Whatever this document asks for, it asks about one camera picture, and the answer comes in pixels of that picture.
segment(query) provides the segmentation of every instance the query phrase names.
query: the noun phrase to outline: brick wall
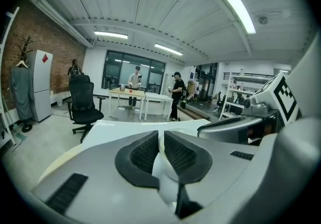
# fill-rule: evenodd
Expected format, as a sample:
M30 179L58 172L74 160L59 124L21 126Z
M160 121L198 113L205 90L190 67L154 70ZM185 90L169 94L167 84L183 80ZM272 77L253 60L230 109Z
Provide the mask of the brick wall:
M20 9L7 37L1 69L1 88L9 109L15 108L9 100L10 93L7 89L11 68L20 60L18 44L23 46L22 35L25 38L31 35L34 41L28 46L28 50L42 50L53 54L50 90L54 93L68 91L67 72L71 61L76 58L79 66L82 67L86 52L85 46L77 42L28 0L18 0L16 6Z

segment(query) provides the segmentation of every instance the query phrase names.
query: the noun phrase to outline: trousers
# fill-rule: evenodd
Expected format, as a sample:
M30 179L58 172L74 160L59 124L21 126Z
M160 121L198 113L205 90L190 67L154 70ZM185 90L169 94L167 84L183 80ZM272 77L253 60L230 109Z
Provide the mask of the trousers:
M130 105L130 106L136 106L136 100L137 100L137 98L136 97L134 97L134 99L132 98L132 96L130 96L129 97L129 102L128 102L128 104Z
M173 119L178 119L178 117L177 117L177 104L178 104L178 102L173 102L172 103L172 113L171 113L171 118L173 118Z

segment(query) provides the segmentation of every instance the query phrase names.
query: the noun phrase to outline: white refrigerator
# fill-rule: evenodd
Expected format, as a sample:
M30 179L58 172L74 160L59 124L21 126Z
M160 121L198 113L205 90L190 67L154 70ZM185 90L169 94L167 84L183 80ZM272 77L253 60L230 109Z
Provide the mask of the white refrigerator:
M32 119L40 122L51 115L50 70L53 55L41 50L27 54L35 100L31 103Z

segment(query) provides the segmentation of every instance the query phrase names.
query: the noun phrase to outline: ceiling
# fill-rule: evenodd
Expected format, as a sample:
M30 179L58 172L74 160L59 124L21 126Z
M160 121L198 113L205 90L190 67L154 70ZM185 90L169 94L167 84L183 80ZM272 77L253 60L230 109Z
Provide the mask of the ceiling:
M246 59L290 63L302 57L316 32L304 0L242 0L256 34L246 33L225 0L46 1L92 44L156 53L184 65ZM267 24L260 24L260 17L267 17ZM94 31L127 34L128 39Z

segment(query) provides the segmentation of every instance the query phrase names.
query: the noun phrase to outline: person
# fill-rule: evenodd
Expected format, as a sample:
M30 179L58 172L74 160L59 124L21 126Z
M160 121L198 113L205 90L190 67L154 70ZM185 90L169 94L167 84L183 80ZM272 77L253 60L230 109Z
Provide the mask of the person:
M185 87L184 81L181 78L181 74L179 72L174 73L174 79L175 79L175 84L173 89L171 90L172 92L172 98L173 98L173 103L172 103L172 113L170 117L172 118L172 122L176 122L178 117L177 117L177 104L180 102L182 98L182 91L183 88Z
M72 66L68 70L69 82L74 75L79 75L81 73L81 68L78 65L77 59L72 60Z
M140 71L140 67L136 66L135 72L129 76L128 88L131 90L138 90L138 88L140 87L141 74L139 73L139 71ZM132 98L132 96L129 97L128 104L131 109L135 109L136 100L137 100L136 97L134 97L134 99Z

